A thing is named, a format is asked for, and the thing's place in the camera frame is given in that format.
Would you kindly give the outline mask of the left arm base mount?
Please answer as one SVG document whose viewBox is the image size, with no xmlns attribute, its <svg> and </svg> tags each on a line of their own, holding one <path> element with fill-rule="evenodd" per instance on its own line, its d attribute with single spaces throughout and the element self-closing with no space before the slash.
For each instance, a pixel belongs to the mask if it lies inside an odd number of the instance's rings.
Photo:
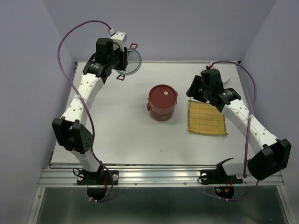
<svg viewBox="0 0 299 224">
<path fill-rule="evenodd" d="M 100 173 L 91 173 L 85 170 L 73 169 L 73 174 L 77 177 L 78 186 L 86 186 L 88 200 L 100 203 L 107 200 L 112 193 L 114 186 L 118 185 L 118 170 L 102 170 Z"/>
</svg>

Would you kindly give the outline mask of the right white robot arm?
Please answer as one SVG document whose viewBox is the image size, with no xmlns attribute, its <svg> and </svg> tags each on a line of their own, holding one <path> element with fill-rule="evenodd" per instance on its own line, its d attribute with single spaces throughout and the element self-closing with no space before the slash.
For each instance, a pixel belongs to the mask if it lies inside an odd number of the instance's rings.
<svg viewBox="0 0 299 224">
<path fill-rule="evenodd" d="M 285 169 L 291 143 L 269 132 L 252 114 L 233 88 L 224 88 L 217 69 L 207 69 L 196 75 L 186 95 L 199 102 L 208 102 L 229 119 L 245 137 L 244 160 L 226 160 L 215 170 L 215 177 L 226 182 L 232 175 L 250 174 L 261 181 Z"/>
</svg>

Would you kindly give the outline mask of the yellow bamboo mat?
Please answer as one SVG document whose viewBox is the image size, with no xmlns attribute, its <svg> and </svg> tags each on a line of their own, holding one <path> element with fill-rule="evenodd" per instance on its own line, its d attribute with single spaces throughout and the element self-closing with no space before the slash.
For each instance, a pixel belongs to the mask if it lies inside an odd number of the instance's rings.
<svg viewBox="0 0 299 224">
<path fill-rule="evenodd" d="M 188 131 L 204 136 L 228 136 L 225 116 L 208 103 L 188 100 Z"/>
</svg>

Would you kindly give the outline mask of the grey lid with red clips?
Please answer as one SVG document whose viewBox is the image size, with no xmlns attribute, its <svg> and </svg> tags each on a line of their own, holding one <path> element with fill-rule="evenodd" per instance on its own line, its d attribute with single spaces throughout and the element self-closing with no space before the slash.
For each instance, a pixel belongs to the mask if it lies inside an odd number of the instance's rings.
<svg viewBox="0 0 299 224">
<path fill-rule="evenodd" d="M 141 54 L 137 51 L 138 44 L 131 43 L 130 48 L 127 49 L 127 61 L 128 65 L 126 70 L 117 70 L 119 75 L 116 77 L 117 80 L 124 81 L 126 76 L 135 74 L 142 65 Z"/>
</svg>

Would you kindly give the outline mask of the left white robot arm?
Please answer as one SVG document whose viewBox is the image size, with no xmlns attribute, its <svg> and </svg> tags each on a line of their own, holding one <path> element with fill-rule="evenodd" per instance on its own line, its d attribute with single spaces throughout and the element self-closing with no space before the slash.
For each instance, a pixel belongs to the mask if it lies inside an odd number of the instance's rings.
<svg viewBox="0 0 299 224">
<path fill-rule="evenodd" d="M 128 65 L 124 44 L 124 38 L 115 37 L 96 41 L 96 52 L 85 64 L 75 97 L 63 115 L 52 122 L 58 144 L 81 164 L 81 178 L 88 178 L 94 184 L 103 181 L 104 167 L 93 152 L 95 130 L 89 131 L 85 125 L 87 120 L 92 120 L 89 110 L 112 70 L 125 70 Z"/>
</svg>

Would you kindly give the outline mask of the red steel lunch bowl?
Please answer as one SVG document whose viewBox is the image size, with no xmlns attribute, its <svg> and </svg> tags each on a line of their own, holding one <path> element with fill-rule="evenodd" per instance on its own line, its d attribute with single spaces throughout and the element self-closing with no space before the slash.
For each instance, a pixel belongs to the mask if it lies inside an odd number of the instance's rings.
<svg viewBox="0 0 299 224">
<path fill-rule="evenodd" d="M 167 114 L 159 114 L 159 113 L 155 113 L 154 111 L 150 111 L 149 113 L 151 117 L 157 121 L 167 121 L 173 116 L 173 112 Z"/>
</svg>

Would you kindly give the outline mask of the red steel bowl with clips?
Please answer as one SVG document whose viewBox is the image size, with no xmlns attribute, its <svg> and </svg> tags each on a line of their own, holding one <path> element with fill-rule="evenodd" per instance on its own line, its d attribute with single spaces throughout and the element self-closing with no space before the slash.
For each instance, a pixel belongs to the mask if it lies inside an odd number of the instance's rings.
<svg viewBox="0 0 299 224">
<path fill-rule="evenodd" d="M 173 112 L 175 106 L 176 106 L 176 104 L 170 108 L 158 108 L 158 107 L 155 107 L 152 104 L 148 103 L 148 101 L 147 101 L 147 110 L 149 112 L 154 111 L 155 113 L 159 113 L 159 114 L 167 114 L 167 113 Z"/>
</svg>

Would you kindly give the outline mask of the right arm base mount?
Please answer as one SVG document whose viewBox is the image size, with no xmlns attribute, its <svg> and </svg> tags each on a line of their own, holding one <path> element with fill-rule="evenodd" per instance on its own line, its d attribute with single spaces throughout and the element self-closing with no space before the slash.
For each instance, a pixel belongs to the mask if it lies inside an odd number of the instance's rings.
<svg viewBox="0 0 299 224">
<path fill-rule="evenodd" d="M 203 185 L 216 185 L 215 194 L 224 199 L 232 199 L 235 194 L 234 184 L 242 184 L 243 179 L 235 175 L 228 176 L 224 171 L 218 169 L 205 169 L 200 172 L 197 182 Z"/>
</svg>

